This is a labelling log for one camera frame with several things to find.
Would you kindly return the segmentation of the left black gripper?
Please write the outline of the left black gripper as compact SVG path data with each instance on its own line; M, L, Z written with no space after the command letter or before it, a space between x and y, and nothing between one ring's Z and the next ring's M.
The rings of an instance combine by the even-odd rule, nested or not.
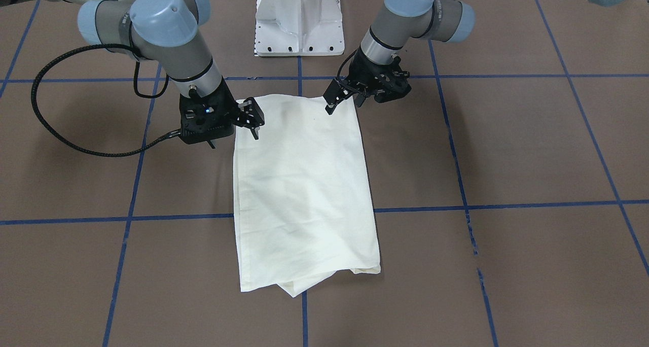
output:
M332 115L341 102L355 94L370 96L371 63L374 62L367 58L360 48L354 52L351 56L348 75L345 78L334 78L324 92L325 111L328 115Z

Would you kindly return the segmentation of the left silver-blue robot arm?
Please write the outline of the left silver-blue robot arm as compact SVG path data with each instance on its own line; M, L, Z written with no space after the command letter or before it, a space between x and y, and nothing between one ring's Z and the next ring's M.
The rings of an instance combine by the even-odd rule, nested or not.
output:
M345 77L336 75L323 94L331 115L344 100L361 107L372 97L384 103L410 93L410 74L400 67L399 52L411 38L456 43L475 26L474 9L463 0L383 0L359 48L346 58Z

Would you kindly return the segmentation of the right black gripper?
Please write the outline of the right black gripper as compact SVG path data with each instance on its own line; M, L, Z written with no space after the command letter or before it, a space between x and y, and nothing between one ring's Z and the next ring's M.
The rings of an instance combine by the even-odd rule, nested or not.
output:
M237 106L229 86L222 78L218 88L202 99L206 109L213 109L211 113L206 114L208 129L232 127L236 120L236 126L249 129L255 141L259 139L260 127L265 125L266 119L254 97L246 98Z

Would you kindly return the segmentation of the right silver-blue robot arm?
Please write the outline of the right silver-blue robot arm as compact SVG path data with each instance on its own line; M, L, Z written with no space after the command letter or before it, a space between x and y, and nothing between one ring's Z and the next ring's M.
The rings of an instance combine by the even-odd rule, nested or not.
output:
M26 1L2 0L2 6ZM264 114L253 98L234 99L199 26L210 17L209 0L42 0L80 5L79 32L89 46L159 62L180 92L186 144L230 136L235 127L258 139Z

